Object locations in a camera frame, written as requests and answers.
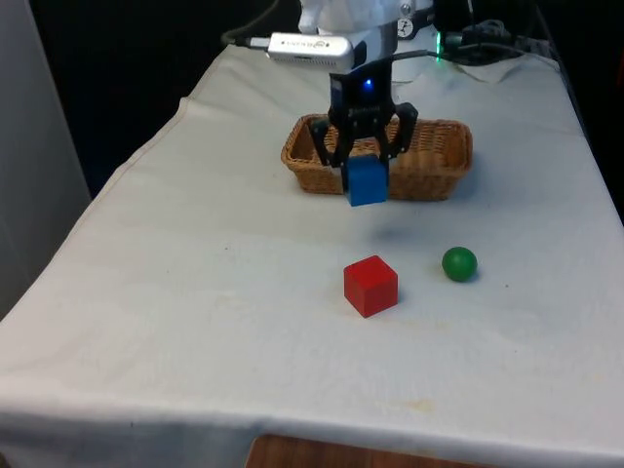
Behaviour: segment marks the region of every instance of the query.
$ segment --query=green ball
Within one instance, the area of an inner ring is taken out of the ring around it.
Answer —
[[[477,273],[477,258],[464,247],[453,247],[445,253],[442,268],[447,276],[458,283],[470,280]]]

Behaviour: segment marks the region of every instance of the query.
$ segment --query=red block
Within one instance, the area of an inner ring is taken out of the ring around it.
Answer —
[[[368,317],[399,302],[399,276],[377,255],[344,269],[344,296]]]

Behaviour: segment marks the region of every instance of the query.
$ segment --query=dark background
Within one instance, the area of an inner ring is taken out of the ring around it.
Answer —
[[[32,0],[60,99],[92,194],[176,112],[221,51],[220,34],[272,0]],[[439,28],[468,23],[465,0],[437,0]],[[474,0],[477,20],[522,32],[529,0]],[[624,199],[617,88],[624,40],[621,0],[537,0],[561,55],[572,97],[620,214]],[[258,32],[295,31],[298,0],[283,0]]]

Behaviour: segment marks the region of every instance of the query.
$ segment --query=wicker basket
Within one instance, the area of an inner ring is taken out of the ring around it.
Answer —
[[[314,148],[308,128],[311,120],[323,115],[301,117],[282,150],[282,161],[294,172],[301,188],[310,193],[342,194],[339,174],[324,167]],[[399,122],[388,125],[388,137],[397,132]],[[330,151],[335,148],[336,130],[326,137]],[[356,141],[352,157],[378,153],[374,139]],[[459,122],[419,120],[407,153],[390,166],[388,196],[397,200],[446,200],[472,165],[472,134]]]

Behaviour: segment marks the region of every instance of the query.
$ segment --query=blue block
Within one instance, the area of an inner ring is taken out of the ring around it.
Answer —
[[[386,170],[374,156],[356,156],[347,161],[349,192],[352,207],[382,203],[388,198]]]

